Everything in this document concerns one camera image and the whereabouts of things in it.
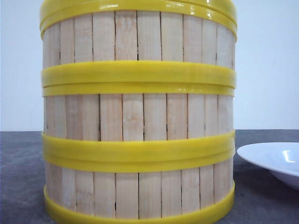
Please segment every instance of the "light wood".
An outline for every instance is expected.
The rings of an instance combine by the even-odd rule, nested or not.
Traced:
[[[93,59],[114,61],[114,12],[93,14]],[[100,140],[122,141],[121,94],[100,95]],[[95,215],[115,217],[115,174],[94,173]]]
[[[217,59],[219,66],[232,68],[232,32],[222,25],[217,25]],[[228,98],[218,96],[218,134],[228,132]],[[231,190],[230,161],[226,160],[214,165],[214,202],[219,202]]]
[[[201,63],[202,19],[183,16],[184,62]],[[204,96],[188,94],[188,138],[205,134]],[[199,168],[182,170],[182,212],[199,210]]]
[[[93,61],[93,24],[92,15],[75,18],[75,63]],[[82,139],[98,140],[99,97],[81,96]],[[93,172],[76,171],[77,212],[94,215]]]
[[[60,63],[74,63],[74,53],[75,53],[75,35],[74,35],[74,19],[64,20],[60,23]],[[66,109],[67,102],[69,98],[65,98],[65,114],[66,118],[70,116],[69,110]],[[66,132],[78,132],[78,130],[71,130],[68,128],[71,124],[67,123]],[[62,168],[62,205],[72,211],[76,211],[76,179],[75,170]]]
[[[137,12],[139,60],[161,60],[159,12]],[[144,94],[144,140],[166,140],[166,94]],[[161,217],[161,172],[139,174],[139,218]]]
[[[161,12],[163,61],[183,61],[183,15]],[[187,138],[187,95],[167,94],[167,139]],[[162,217],[182,213],[181,171],[162,172]]]
[[[236,42],[235,36],[233,36],[231,41],[232,41],[232,49],[231,49],[232,50],[232,69],[235,70],[235,42]],[[227,103],[228,103],[228,124],[227,124],[228,129],[227,129],[227,131],[230,132],[230,131],[233,131],[233,129],[234,129],[234,98],[228,97]],[[229,171],[229,173],[230,173],[229,189],[232,189],[233,184],[234,184],[233,169],[234,169],[234,158],[232,157],[229,159],[229,170],[230,170]]]
[[[136,11],[115,12],[115,59],[137,60]],[[143,141],[142,94],[122,96],[123,141]],[[138,174],[116,174],[116,217],[138,219]]]
[[[50,31],[50,66],[60,64],[60,23],[56,23],[49,28]],[[58,96],[51,97],[50,99],[50,112],[51,116],[49,121],[51,136],[63,137],[63,125],[59,124],[63,112],[58,108],[61,103],[61,98]],[[58,204],[62,203],[61,186],[62,186],[62,173],[61,167],[51,164],[51,179],[52,179],[52,199]]]
[[[66,138],[82,140],[82,96],[66,96]]]
[[[50,30],[47,29],[43,35],[43,68],[48,68],[50,65]],[[48,134],[48,97],[44,97],[44,128],[45,134]],[[51,165],[45,161],[45,177],[47,193],[52,198],[52,178],[51,178]]]
[[[216,64],[217,23],[202,22],[202,62]],[[218,133],[217,95],[205,95],[205,136]],[[205,208],[214,203],[214,167],[201,167],[200,172],[200,207]]]

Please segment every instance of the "steamer basket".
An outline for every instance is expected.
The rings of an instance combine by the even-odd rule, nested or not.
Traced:
[[[56,222],[210,224],[230,211],[230,0],[45,0],[40,27]]]

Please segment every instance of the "white plate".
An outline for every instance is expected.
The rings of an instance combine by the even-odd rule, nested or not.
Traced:
[[[299,190],[299,143],[269,142],[242,146],[238,154],[266,168],[288,186]]]

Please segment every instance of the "yellow ring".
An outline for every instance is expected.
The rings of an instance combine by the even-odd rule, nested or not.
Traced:
[[[200,93],[233,95],[235,71],[168,61],[71,63],[42,71],[44,96],[102,93]]]
[[[82,14],[114,10],[161,11],[193,15],[219,23],[236,36],[231,0],[45,0],[40,10],[41,36],[52,24]]]
[[[152,219],[116,219],[89,216],[68,210],[52,201],[44,187],[47,213],[59,224],[212,224],[229,213],[234,205],[235,183],[230,193],[220,202],[183,215]]]
[[[235,154],[235,132],[184,140],[80,141],[42,134],[44,159],[93,172],[141,173],[215,164]]]

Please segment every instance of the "plate rim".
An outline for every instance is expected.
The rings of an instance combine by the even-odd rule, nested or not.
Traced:
[[[249,145],[262,145],[262,144],[275,144],[275,143],[297,143],[299,145],[299,142],[260,142],[260,143],[253,143],[253,144],[247,144],[247,145],[244,145],[244,146],[241,146],[237,149],[237,153],[238,155],[244,159],[245,161],[249,162],[249,163],[252,163],[256,166],[259,166],[259,167],[262,167],[262,168],[265,168],[265,169],[268,169],[268,170],[273,170],[273,171],[276,171],[276,172],[279,172],[279,173],[282,173],[282,174],[287,174],[287,175],[291,175],[291,176],[295,176],[295,177],[299,177],[299,172],[296,172],[296,171],[290,171],[290,170],[286,170],[286,169],[278,169],[278,168],[274,168],[274,167],[270,167],[270,166],[267,166],[267,165],[264,165],[264,164],[260,164],[258,162],[255,162],[255,161],[252,161],[246,157],[244,157],[243,155],[240,154],[239,150],[243,150],[242,148],[245,148],[246,146],[249,146]]]

